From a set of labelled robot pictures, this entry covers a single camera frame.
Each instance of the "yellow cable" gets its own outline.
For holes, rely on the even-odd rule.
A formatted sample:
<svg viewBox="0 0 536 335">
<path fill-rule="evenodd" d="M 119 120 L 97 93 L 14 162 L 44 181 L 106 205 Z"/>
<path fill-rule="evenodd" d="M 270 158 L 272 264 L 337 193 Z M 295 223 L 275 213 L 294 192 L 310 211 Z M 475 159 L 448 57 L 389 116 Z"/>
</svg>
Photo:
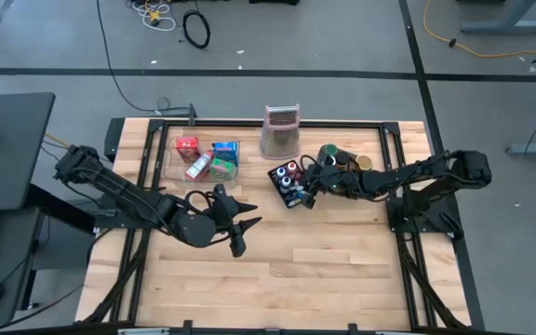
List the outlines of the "yellow cable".
<svg viewBox="0 0 536 335">
<path fill-rule="evenodd" d="M 66 143 L 66 142 L 64 142 L 64 141 L 62 141 L 62 140 L 56 138 L 55 136 L 53 136 L 53 135 L 51 135 L 51 134 L 45 133 L 45 136 L 47 136 L 48 138 L 54 140 L 55 142 L 61 144 L 62 146 L 66 147 L 66 148 L 69 148 L 69 147 L 70 147 L 70 145 L 69 145 L 68 143 Z"/>
<path fill-rule="evenodd" d="M 442 42 L 446 42 L 446 43 L 449 43 L 450 40 L 448 40 L 448 38 L 444 38 L 444 37 L 440 37 L 438 35 L 436 35 L 435 33 L 432 33 L 432 31 L 429 30 L 429 28 L 427 27 L 427 12 L 429 11 L 429 4 L 432 2 L 432 0 L 427 0 L 427 4 L 425 5 L 425 11 L 423 12 L 423 28 L 425 28 L 425 31 L 430 34 L 433 38 L 437 39 L 437 40 L 440 40 Z M 460 43 L 456 43 L 454 45 L 455 47 L 459 47 L 461 48 L 462 50 L 464 51 L 467 51 L 477 57 L 481 57 L 481 58 L 502 58 L 502 57 L 512 57 L 512 56 L 517 56 L 517 55 L 523 55 L 523 54 L 530 54 L 530 55 L 536 55 L 536 51 L 532 51 L 532 50 L 523 50 L 523 51 L 515 51 L 515 52 L 510 52 L 510 53 L 502 53 L 502 54 L 481 54 L 481 53 L 478 53 L 476 51 L 473 51 L 471 48 L 465 46 L 465 45 L 462 45 Z"/>
</svg>

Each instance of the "red box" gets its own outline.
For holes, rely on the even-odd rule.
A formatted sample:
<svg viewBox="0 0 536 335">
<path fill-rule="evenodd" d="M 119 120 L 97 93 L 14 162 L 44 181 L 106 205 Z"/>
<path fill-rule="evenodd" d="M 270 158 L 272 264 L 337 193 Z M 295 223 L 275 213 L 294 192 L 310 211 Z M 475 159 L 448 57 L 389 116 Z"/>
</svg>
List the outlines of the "red box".
<svg viewBox="0 0 536 335">
<path fill-rule="evenodd" d="M 195 137 L 178 137 L 175 141 L 175 149 L 187 164 L 193 164 L 200 158 L 197 138 Z"/>
</svg>

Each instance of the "black desk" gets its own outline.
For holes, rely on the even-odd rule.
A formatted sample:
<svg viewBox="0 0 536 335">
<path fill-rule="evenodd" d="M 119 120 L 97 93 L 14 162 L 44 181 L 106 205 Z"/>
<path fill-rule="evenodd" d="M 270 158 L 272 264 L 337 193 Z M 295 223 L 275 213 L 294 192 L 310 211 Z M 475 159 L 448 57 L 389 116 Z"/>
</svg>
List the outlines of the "black desk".
<svg viewBox="0 0 536 335">
<path fill-rule="evenodd" d="M 0 95 L 0 280 L 31 252 L 44 214 L 93 235 L 94 217 L 31 184 L 54 100 L 53 93 Z M 0 324 L 30 298 L 33 258 L 6 281 Z"/>
</svg>

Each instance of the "black metal frame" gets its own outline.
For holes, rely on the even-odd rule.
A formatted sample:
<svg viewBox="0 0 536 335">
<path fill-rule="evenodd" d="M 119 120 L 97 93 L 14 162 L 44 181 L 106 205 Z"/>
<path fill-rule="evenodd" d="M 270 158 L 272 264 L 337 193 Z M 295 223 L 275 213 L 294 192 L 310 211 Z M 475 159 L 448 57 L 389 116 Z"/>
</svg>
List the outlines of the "black metal frame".
<svg viewBox="0 0 536 335">
<path fill-rule="evenodd" d="M 168 128 L 169 127 L 187 127 L 192 124 L 191 119 L 183 118 L 183 119 L 164 119 L 162 117 L 153 117 L 149 121 L 149 133 L 147 136 L 147 141 L 142 153 L 142 163 L 141 163 L 141 171 L 139 175 L 139 180 L 142 178 L 142 180 L 145 178 L 146 169 L 148 167 L 148 158 L 149 153 L 152 148 L 152 136 L 154 135 L 154 131 L 158 130 L 159 128 L 162 129 L 161 136 L 160 136 L 160 143 L 158 147 L 158 154 L 156 156 L 156 162 L 154 166 L 154 175 L 153 175 L 153 183 L 151 187 L 155 190 L 158 190 L 159 181 L 160 181 L 160 173 L 161 173 L 161 167 L 162 162 L 164 159 L 164 153 L 165 153 L 165 145 L 168 139 Z M 120 136 L 117 136 L 117 133 L 121 133 L 123 128 L 123 122 L 117 122 L 115 120 L 112 120 L 112 125 L 114 125 L 113 128 L 109 128 L 109 131 L 114 132 L 115 134 L 112 135 L 114 138 L 118 139 Z M 241 119 L 241 120 L 220 120 L 220 119 L 196 119 L 195 125 L 199 127 L 261 127 L 262 121 L 260 119 Z M 371 129 L 376 130 L 379 133 L 380 136 L 380 145 L 382 147 L 382 157 L 384 162 L 384 167 L 386 170 L 390 170 L 393 168 L 393 162 L 392 162 L 392 156 L 390 154 L 390 146 L 389 146 L 389 137 L 392 137 L 393 144 L 395 146 L 395 152 L 396 152 L 396 162 L 399 166 L 406 165 L 405 157 L 404 157 L 404 151 L 402 146 L 402 141 L 400 139 L 400 129 L 397 122 L 361 122 L 361 121 L 304 121 L 302 120 L 300 123 L 300 127 L 324 127 L 324 128 L 360 128 L 360 129 Z M 404 233 L 401 232 L 395 232 L 396 237 L 396 243 L 398 246 L 398 250 L 400 253 L 401 244 L 407 243 L 405 240 Z M 143 243 L 148 243 L 150 238 L 150 230 L 145 229 L 142 232 L 142 239 Z M 422 242 L 420 238 L 420 233 L 415 232 L 411 233 L 411 240 L 412 240 L 412 246 L 414 250 L 414 261 L 417 265 L 417 268 L 419 269 L 421 280 L 428 283 L 427 280 L 427 270 L 426 270 L 426 264 L 425 259 L 423 256 L 423 250 L 422 250 Z M 131 241 L 128 241 L 126 239 L 126 244 L 124 245 L 124 253 L 126 253 L 126 250 L 131 251 L 131 244 L 133 243 L 133 239 Z M 463 252 L 463 249 L 456 248 L 457 251 L 457 260 L 460 263 L 461 258 L 459 253 Z M 128 259 L 125 261 L 122 259 L 121 267 L 125 266 Z M 128 313 L 128 320 L 131 322 L 136 321 L 137 311 L 138 311 L 138 304 L 140 299 L 140 291 L 141 291 L 141 280 L 143 278 L 143 269 L 145 266 L 145 258 L 142 261 L 140 268 L 138 269 L 136 273 L 136 278 L 134 280 L 134 286 L 132 289 L 132 296 L 131 301 L 129 304 L 129 313 Z M 419 323 L 419 317 L 417 315 L 417 307 L 415 303 L 415 295 L 414 290 L 412 286 L 412 277 L 410 274 L 409 269 L 403 264 L 403 262 L 400 262 L 401 266 L 401 273 L 403 278 L 403 286 L 405 290 L 405 297 L 407 301 L 407 311 L 409 314 L 409 323 L 411 328 L 416 329 L 420 326 Z M 466 281 L 465 283 L 471 284 L 473 283 L 472 279 L 472 273 L 469 274 L 462 274 L 462 277 L 470 276 L 470 280 Z M 435 328 L 436 327 L 436 313 L 433 308 L 432 303 L 430 302 L 430 299 L 425 295 L 424 291 L 422 291 L 423 294 L 423 301 L 425 302 L 425 315 L 426 315 L 426 321 L 427 321 L 427 327 Z M 121 301 L 118 300 L 116 302 L 117 309 L 120 306 Z M 471 306 L 469 304 L 469 301 L 467 300 L 467 305 L 469 306 L 469 312 L 471 310 L 478 312 L 480 314 L 480 307 L 478 306 Z M 480 330 L 483 330 L 482 324 L 476 324 L 476 322 L 472 319 L 472 323 L 474 325 L 474 328 L 478 328 Z M 179 331 L 179 328 L 171 328 L 171 330 Z M 311 331 L 312 333 L 324 333 L 324 334 L 347 334 L 347 333 L 362 333 L 362 334 L 372 334 L 372 331 L 358 331 L 356 330 L 356 324 L 349 324 L 349 329 L 346 330 L 285 330 L 285 329 L 276 329 L 279 334 L 284 334 L 285 332 L 287 334 L 302 334 L 307 333 L 308 331 Z M 237 333 L 240 331 L 245 331 L 246 334 L 249 334 L 250 332 L 257 332 L 258 334 L 265 334 L 268 330 L 266 329 L 238 329 L 234 331 L 234 329 L 227 329 L 227 328 L 197 328 L 195 330 L 197 331 L 203 331 L 208 333 Z"/>
</svg>

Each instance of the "clear plastic bin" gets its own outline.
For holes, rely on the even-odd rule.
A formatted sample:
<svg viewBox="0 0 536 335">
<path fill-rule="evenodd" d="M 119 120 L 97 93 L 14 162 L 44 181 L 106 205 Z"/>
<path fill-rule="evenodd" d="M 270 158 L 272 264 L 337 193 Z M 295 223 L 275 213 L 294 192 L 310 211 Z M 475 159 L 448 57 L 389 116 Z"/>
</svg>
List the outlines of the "clear plastic bin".
<svg viewBox="0 0 536 335">
<path fill-rule="evenodd" d="M 212 151 L 212 143 L 216 142 L 236 142 L 236 156 L 237 161 L 241 158 L 239 139 L 233 137 L 212 136 L 212 135 L 183 135 L 181 137 L 196 137 L 198 140 L 198 150 L 200 154 L 204 154 L 206 151 Z M 173 181 L 175 185 L 184 189 L 198 189 L 198 190 L 212 190 L 218 183 L 222 183 L 224 187 L 232 189 L 237 185 L 237 178 L 239 176 L 239 165 L 234 167 L 230 177 L 217 178 L 212 173 L 207 173 L 199 181 L 191 181 L 185 177 L 185 172 L 192 166 L 191 163 L 185 163 L 181 158 L 180 153 L 177 151 L 176 144 L 177 138 L 173 137 L 168 140 L 167 149 L 165 150 L 165 161 L 163 166 L 163 177 L 167 180 Z"/>
</svg>

